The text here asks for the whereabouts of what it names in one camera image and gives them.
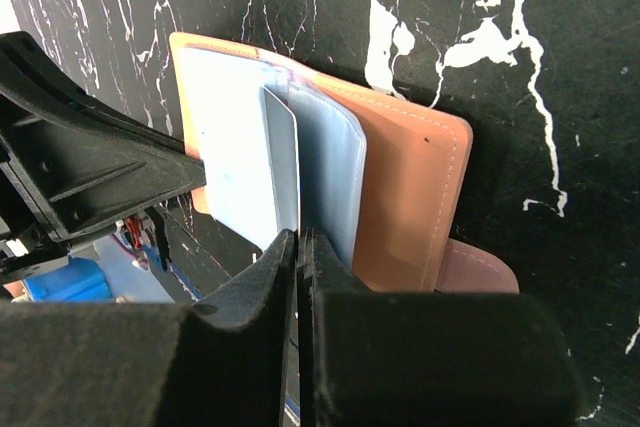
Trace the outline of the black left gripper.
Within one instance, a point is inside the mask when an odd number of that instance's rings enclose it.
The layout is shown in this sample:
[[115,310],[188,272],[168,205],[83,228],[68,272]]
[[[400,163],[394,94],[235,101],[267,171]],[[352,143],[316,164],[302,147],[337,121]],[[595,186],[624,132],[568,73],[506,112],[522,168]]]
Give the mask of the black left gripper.
[[95,232],[57,244],[3,206],[3,301],[200,299],[171,260],[168,217],[148,207],[203,186],[203,163],[87,94],[24,31],[1,37],[1,170],[53,240]]

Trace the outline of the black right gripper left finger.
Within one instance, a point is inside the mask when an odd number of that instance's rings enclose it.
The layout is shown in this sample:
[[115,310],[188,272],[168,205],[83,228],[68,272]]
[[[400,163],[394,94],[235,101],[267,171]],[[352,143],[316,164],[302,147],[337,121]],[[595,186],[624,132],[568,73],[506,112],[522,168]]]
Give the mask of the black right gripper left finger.
[[202,301],[3,303],[5,426],[278,426],[296,237]]

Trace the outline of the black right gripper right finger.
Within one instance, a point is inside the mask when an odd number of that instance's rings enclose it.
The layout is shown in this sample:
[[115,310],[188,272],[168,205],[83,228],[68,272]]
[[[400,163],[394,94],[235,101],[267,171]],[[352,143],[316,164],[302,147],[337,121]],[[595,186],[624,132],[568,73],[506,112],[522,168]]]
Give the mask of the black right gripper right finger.
[[374,292],[316,230],[299,241],[305,426],[571,426],[580,375],[520,294]]

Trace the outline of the grey credit card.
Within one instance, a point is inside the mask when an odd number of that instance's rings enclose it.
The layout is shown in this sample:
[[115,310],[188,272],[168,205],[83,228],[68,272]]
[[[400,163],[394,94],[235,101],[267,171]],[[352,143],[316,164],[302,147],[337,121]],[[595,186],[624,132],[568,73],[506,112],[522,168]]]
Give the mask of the grey credit card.
[[297,120],[289,107],[266,87],[260,89],[279,231],[298,232],[301,222]]

